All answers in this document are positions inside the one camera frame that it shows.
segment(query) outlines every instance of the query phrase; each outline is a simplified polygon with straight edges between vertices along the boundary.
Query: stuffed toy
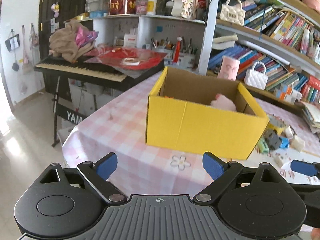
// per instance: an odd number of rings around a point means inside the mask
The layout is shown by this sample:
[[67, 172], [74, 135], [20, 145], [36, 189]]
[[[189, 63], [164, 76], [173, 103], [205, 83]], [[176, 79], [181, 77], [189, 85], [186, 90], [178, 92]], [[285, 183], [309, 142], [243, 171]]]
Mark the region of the stuffed toy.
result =
[[216, 95], [216, 100], [211, 101], [210, 106], [217, 109], [236, 112], [236, 105], [222, 94]]

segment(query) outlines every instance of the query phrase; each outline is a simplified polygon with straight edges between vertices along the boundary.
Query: blue gripper pad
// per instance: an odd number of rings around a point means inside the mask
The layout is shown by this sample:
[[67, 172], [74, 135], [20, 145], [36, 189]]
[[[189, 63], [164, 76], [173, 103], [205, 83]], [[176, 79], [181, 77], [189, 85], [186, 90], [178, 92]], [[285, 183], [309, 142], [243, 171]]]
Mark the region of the blue gripper pad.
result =
[[218, 163], [207, 153], [202, 157], [202, 166], [213, 180], [216, 180], [224, 173], [222, 164]]
[[99, 165], [95, 167], [95, 170], [101, 178], [107, 180], [111, 176], [111, 174], [116, 170], [117, 165], [118, 158], [117, 155], [113, 153], [105, 161], [99, 163]]
[[315, 166], [312, 163], [293, 160], [290, 166], [291, 166], [291, 170], [310, 176], [310, 177], [318, 174], [318, 170], [315, 168]]

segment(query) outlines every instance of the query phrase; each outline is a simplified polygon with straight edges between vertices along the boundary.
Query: pink cup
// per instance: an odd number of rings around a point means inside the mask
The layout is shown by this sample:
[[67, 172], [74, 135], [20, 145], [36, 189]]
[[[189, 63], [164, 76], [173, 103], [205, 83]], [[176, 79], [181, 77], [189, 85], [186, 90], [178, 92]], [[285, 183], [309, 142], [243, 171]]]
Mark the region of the pink cup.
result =
[[218, 78], [236, 80], [240, 61], [231, 57], [223, 56]]

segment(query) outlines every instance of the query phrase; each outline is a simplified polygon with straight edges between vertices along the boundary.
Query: table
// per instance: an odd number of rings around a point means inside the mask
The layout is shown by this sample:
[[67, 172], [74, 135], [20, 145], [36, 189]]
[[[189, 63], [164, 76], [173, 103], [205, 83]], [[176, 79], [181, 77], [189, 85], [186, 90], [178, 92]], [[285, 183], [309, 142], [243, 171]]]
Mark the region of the table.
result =
[[[124, 92], [74, 128], [62, 147], [70, 167], [87, 160], [96, 162], [107, 153], [115, 152], [118, 167], [109, 180], [127, 196], [189, 194], [193, 197], [212, 182], [202, 167], [202, 155], [145, 144], [148, 94], [159, 75], [155, 74]], [[267, 113], [280, 116], [298, 136], [306, 139], [308, 153], [289, 148], [262, 155], [254, 149], [247, 160], [239, 162], [245, 167], [269, 162], [289, 183], [320, 184], [316, 177], [295, 173], [289, 167], [280, 169], [273, 159], [276, 155], [288, 155], [291, 159], [320, 162], [320, 143], [307, 124], [285, 110], [257, 101]]]

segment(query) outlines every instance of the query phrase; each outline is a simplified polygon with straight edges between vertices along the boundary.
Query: red paper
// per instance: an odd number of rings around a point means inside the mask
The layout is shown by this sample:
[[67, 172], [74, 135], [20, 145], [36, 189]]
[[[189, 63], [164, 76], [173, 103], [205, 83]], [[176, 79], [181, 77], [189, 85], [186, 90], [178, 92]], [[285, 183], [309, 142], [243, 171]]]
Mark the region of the red paper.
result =
[[[110, 52], [91, 58], [85, 62], [102, 63], [111, 67], [124, 69], [142, 70], [158, 65], [166, 55], [166, 53], [155, 52], [148, 49], [114, 48]], [[136, 66], [124, 65], [122, 63], [124, 58], [135, 58], [140, 63]]]

